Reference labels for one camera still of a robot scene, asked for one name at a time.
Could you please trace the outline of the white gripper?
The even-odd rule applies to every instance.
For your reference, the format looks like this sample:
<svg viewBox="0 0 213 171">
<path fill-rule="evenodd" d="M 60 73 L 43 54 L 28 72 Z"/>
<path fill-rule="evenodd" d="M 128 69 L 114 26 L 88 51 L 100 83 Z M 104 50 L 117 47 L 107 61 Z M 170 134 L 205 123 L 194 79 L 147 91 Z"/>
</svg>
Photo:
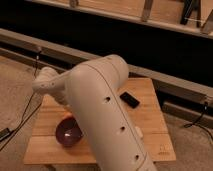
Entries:
<svg viewBox="0 0 213 171">
<path fill-rule="evenodd" d="M 51 93 L 51 96 L 55 99 L 55 101 L 61 105 L 67 105 L 68 102 L 66 100 L 65 93 L 63 91 L 57 91 Z"/>
</svg>

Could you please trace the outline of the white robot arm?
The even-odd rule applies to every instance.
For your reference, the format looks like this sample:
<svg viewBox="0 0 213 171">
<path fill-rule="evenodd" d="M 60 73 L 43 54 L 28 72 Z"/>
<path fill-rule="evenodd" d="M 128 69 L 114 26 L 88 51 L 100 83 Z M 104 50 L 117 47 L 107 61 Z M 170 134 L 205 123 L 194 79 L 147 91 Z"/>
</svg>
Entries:
<svg viewBox="0 0 213 171">
<path fill-rule="evenodd" d="M 108 55 L 62 74 L 44 67 L 32 87 L 71 110 L 101 171 L 157 171 L 118 95 L 128 76 L 126 61 Z"/>
</svg>

